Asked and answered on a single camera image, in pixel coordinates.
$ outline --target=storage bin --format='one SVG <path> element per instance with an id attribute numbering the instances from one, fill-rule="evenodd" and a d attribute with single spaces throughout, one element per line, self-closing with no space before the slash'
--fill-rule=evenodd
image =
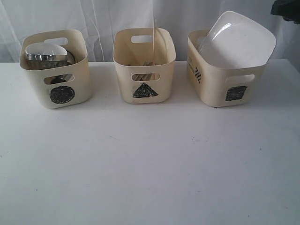
<path id="1" fill-rule="evenodd" d="M 222 107 L 240 105 L 251 99 L 266 64 L 257 67 L 226 69 L 207 63 L 197 51 L 199 38 L 209 30 L 196 30 L 188 35 L 187 75 L 200 99 L 207 105 Z"/>
<path id="2" fill-rule="evenodd" d="M 124 101 L 132 104 L 157 103 L 171 93 L 176 51 L 168 31 L 156 28 L 155 65 L 152 62 L 153 42 L 132 42 L 133 36 L 152 36 L 153 28 L 119 31 L 115 36 L 113 60 L 118 74 L 119 88 Z M 151 81 L 134 81 L 135 75 L 155 74 Z"/>
<path id="3" fill-rule="evenodd" d="M 75 64 L 43 70 L 30 70 L 25 58 L 26 47 L 33 43 L 56 38 L 68 40 L 68 43 L 62 47 L 73 54 Z M 83 36 L 78 30 L 57 30 L 29 36 L 22 45 L 20 66 L 39 102 L 46 108 L 54 109 L 78 104 L 88 100 L 92 95 L 88 53 Z"/>

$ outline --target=white table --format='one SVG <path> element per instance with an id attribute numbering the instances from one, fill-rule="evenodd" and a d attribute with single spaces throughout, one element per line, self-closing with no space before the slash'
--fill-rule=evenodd
<path id="1" fill-rule="evenodd" d="M 43 108 L 1 63 L 0 225 L 300 223 L 300 74 L 271 60 L 251 102 L 203 104 L 177 62 L 171 97 L 130 105 L 113 63 L 94 96 Z"/>

